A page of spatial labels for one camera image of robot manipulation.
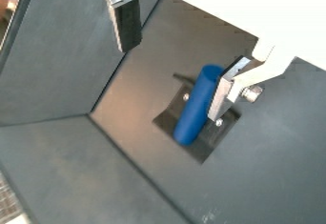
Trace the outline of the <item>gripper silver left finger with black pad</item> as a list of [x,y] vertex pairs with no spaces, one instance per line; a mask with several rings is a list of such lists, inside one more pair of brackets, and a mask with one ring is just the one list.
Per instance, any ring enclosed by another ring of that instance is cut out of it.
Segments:
[[129,52],[142,42],[139,0],[106,0],[114,23],[119,50]]

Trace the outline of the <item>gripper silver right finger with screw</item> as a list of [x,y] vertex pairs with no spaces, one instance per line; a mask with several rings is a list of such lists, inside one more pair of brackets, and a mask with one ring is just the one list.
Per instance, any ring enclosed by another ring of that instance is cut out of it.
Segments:
[[207,118],[217,121],[240,97],[254,103],[261,95],[258,83],[282,75],[296,55],[281,46],[258,42],[250,57],[241,56],[218,79]]

